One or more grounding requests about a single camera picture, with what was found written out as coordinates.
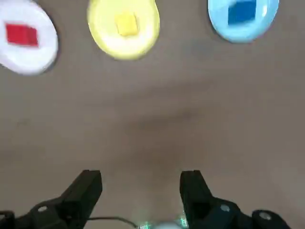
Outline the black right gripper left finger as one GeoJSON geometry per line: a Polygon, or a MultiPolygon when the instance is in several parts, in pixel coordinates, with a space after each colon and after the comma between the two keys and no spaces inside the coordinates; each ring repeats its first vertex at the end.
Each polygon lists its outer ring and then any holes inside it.
{"type": "Polygon", "coordinates": [[[82,229],[102,193],[99,170],[82,171],[57,198],[35,205],[27,214],[0,212],[2,229],[82,229]]]}

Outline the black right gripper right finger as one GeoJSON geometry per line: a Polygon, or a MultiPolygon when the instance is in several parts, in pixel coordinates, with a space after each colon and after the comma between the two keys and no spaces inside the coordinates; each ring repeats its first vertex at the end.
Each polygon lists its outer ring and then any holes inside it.
{"type": "Polygon", "coordinates": [[[244,214],[231,201],[212,195],[199,170],[183,171],[180,195],[190,229],[289,229],[278,214],[264,209],[244,214]]]}

